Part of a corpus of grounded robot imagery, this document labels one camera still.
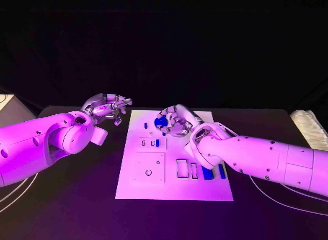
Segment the black background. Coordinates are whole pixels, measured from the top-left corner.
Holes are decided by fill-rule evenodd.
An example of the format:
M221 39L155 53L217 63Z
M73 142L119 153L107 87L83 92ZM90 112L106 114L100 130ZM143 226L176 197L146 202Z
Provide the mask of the black background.
M328 0L1 2L0 89L37 114L106 93L313 110L328 131Z

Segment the blue object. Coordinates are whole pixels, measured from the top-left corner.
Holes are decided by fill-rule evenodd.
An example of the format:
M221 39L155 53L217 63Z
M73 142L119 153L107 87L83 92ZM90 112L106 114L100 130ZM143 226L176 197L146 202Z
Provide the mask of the blue object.
M209 181L214 179L214 174L212 174L212 170L206 169L205 167L201 167L202 170L202 176L204 176L204 180Z
M168 126L166 117L162 116L159 119L156 118L153 124L155 124L155 127L156 127L156 126L166 127L166 126Z
M225 179L222 164L218 164L218 169L219 169L221 179Z

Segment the white cable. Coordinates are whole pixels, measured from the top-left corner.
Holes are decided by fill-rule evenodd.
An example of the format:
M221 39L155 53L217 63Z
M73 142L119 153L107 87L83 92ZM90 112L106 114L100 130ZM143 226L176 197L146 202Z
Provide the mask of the white cable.
M307 194L303 194L301 192L293 190L291 188L288 188L288 187L287 187L286 185L283 185L283 184L281 184L281 186L283 186L284 188L287 188L291 192L294 192L294 193L303 195L304 197L311 198L311 199L316 199L316 200L323 201L323 202L328 203L328 200L320 199L320 198L317 198L317 197L314 197L314 196L310 196L310 195L307 195Z
M17 188L12 190L12 192L0 200L0 203L15 193L15 191L21 188L22 184L25 183L28 179L22 181L22 183L17 186Z
M32 179L32 181L31 181L27 189L24 190L24 192L19 194L19 196L15 198L15 200L8 204L8 206L0 211L0 213L1 213L1 212L15 203L15 201L21 198L21 196L24 195L24 193L27 192L28 188L31 187L31 185L32 185L32 183L34 183L34 181L35 181L37 175L38 175L38 173L35 174L35 177L34 177L34 179Z
M287 208L290 208L290 209L294 209L294 210L297 210L297 211L306 212L306 213L309 213L309 214L316 214L316 215L320 215L320 216L326 216L326 217L328 217L328 214L322 214L322 213L317 213L317 212L313 212L313 211L307 211L307 210L294 208L294 207L287 206L287 205L284 205L283 203L277 202L277 201L261 191L261 189L258 188L258 186L257 186L257 184L254 183L252 179L251 179L251 182L252 182L254 186L257 187L258 191L263 193L263 195L264 195L271 201L274 201L277 204L280 204L281 206L284 206L284 207L287 207Z

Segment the robotic hand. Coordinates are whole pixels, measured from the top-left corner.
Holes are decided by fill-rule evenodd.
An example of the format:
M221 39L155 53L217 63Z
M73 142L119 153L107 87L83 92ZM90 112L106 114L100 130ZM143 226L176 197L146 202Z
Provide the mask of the robotic hand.
M101 145L107 132L96 127L104 119L122 122L132 100L97 94L80 111L38 118L0 128L0 188L19 182L50 167L58 159L77 154L88 142Z
M237 172L328 197L328 151L238 136L222 124L204 123L182 105L158 118L169 113L172 126L158 129L173 137L191 132L185 150L206 169L224 161Z

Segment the white platform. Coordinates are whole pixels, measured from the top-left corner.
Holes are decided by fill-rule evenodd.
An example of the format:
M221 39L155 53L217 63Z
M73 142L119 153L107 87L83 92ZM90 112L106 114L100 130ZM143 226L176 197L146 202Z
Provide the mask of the white platform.
M232 201L228 178L221 179L217 167L212 170L214 179L204 180L201 165L183 150L188 136L185 138L162 136L156 131L153 120L158 113L158 111L132 111L114 198ZM195 113L206 123L214 122L211 112ZM147 129L143 128L143 123L147 123ZM139 138L147 139L145 146ZM147 147L150 139L153 142L159 139L162 146L159 144L159 147ZM188 178L176 177L176 160L188 160ZM196 164L198 179L192 179L191 164Z

